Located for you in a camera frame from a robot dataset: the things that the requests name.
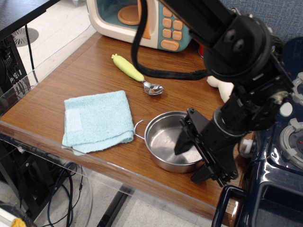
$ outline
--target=toy microwave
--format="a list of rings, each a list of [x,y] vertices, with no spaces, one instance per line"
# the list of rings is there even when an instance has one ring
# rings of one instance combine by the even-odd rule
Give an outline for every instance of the toy microwave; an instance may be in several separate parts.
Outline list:
[[[132,43],[141,15],[140,0],[87,0],[92,26],[102,35]],[[184,50],[189,29],[157,0],[147,0],[148,21],[140,45],[171,52]]]

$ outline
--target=toy stove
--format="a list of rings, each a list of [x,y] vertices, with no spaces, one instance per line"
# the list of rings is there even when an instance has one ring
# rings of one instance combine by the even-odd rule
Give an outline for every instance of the toy stove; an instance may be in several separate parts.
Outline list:
[[[282,58],[294,93],[277,124],[256,132],[245,188],[223,189],[213,226],[221,226],[229,197],[241,199],[236,226],[303,226],[303,38],[286,43]]]

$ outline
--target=white toy bone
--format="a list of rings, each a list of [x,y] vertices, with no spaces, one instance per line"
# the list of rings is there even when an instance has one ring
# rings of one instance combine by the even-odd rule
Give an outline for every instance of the white toy bone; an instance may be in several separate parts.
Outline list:
[[[207,82],[210,86],[219,88],[221,99],[226,103],[232,93],[233,83],[223,82],[214,76],[209,76],[207,78]]]

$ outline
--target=floor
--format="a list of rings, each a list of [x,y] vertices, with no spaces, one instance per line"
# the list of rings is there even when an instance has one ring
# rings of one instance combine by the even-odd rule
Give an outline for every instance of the floor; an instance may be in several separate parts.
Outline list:
[[[28,28],[39,32],[38,39],[31,43],[33,62],[39,81],[96,32],[90,25],[86,2],[82,0],[61,0],[50,7],[46,13],[30,22]],[[18,47],[18,51],[29,73],[32,66],[28,47]],[[81,170],[78,167],[77,174],[72,177],[74,203],[79,194],[80,173]],[[85,170],[84,175],[86,177],[83,179],[80,200],[73,209],[72,226],[96,227],[121,183],[88,169]],[[64,185],[69,188],[68,181],[65,181]],[[16,206],[19,204],[15,194],[3,183],[0,183],[0,200]],[[60,188],[51,203],[49,217],[52,223],[67,212],[68,201],[65,191]],[[46,207],[35,220],[36,225],[38,227],[48,225],[47,217]],[[54,226],[63,227],[65,222],[64,219]],[[127,198],[113,223],[115,227],[208,227],[210,225],[210,220],[139,190]]]

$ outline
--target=folded cloth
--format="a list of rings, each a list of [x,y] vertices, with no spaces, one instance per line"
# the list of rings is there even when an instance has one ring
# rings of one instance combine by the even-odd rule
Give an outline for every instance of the folded cloth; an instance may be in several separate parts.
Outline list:
[[[63,145],[88,153],[133,141],[134,124],[125,91],[70,98],[64,104]]]

